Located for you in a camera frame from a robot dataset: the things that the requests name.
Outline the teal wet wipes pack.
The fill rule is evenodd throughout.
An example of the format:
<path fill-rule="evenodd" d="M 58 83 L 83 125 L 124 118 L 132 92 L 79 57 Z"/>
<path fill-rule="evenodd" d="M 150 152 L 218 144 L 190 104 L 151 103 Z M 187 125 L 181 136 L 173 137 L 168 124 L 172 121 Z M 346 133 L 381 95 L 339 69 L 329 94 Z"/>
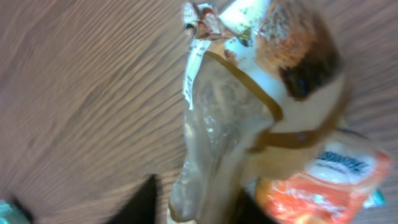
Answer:
<path fill-rule="evenodd" d="M 14 204 L 1 200 L 0 224 L 31 224 L 31 221 Z"/>

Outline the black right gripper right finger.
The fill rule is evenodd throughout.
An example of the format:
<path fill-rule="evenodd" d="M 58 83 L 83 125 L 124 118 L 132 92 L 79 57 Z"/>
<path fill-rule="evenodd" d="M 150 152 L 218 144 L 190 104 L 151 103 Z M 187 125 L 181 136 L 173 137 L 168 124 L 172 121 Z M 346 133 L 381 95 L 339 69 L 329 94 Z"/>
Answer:
<path fill-rule="evenodd" d="M 270 216 L 266 215 L 250 197 L 250 195 L 240 190 L 238 199 L 234 203 L 231 216 L 232 224 L 277 224 Z"/>

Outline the orange snack packet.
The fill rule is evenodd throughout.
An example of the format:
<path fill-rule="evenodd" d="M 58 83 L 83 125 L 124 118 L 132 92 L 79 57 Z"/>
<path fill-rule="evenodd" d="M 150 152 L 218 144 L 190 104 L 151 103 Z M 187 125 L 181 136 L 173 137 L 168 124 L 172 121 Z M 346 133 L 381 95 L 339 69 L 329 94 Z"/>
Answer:
<path fill-rule="evenodd" d="M 254 198 L 279 223 L 351 223 L 391 164 L 368 140 L 330 141 L 304 171 L 285 180 L 259 180 Z"/>

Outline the clear brown snack bag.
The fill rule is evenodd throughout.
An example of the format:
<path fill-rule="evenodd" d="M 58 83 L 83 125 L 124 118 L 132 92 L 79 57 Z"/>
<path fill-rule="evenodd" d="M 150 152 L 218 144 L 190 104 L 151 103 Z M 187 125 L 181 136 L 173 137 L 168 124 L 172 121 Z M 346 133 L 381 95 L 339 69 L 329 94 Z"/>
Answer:
<path fill-rule="evenodd" d="M 316 1 L 187 1 L 187 154 L 168 223 L 232 223 L 243 184 L 282 180 L 320 151 L 345 105 L 343 57 Z"/>

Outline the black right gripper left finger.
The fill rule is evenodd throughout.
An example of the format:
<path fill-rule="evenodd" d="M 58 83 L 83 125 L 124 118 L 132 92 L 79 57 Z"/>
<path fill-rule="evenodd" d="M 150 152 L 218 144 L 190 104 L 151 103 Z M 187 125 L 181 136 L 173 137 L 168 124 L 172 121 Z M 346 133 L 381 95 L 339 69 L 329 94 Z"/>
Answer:
<path fill-rule="evenodd" d="M 105 224 L 156 224 L 161 183 L 151 174 L 139 190 Z"/>

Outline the teal white box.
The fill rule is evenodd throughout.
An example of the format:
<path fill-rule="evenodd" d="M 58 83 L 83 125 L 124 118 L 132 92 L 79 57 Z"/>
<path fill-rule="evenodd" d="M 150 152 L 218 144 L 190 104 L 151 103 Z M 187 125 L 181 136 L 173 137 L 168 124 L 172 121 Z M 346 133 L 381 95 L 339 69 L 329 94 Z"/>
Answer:
<path fill-rule="evenodd" d="M 386 200 L 379 189 L 376 189 L 369 197 L 364 201 L 363 208 L 376 208 L 383 207 L 386 204 Z"/>

